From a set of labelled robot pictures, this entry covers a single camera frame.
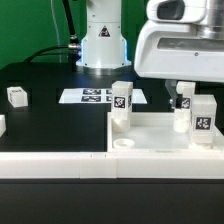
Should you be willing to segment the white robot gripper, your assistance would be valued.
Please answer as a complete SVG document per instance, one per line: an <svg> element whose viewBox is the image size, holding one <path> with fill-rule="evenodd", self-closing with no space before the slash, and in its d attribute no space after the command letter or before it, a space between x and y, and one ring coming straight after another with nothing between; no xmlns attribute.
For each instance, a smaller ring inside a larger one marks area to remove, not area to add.
<svg viewBox="0 0 224 224"><path fill-rule="evenodd" d="M170 104L176 80L224 83L224 0L149 0L134 69L166 80Z"/></svg>

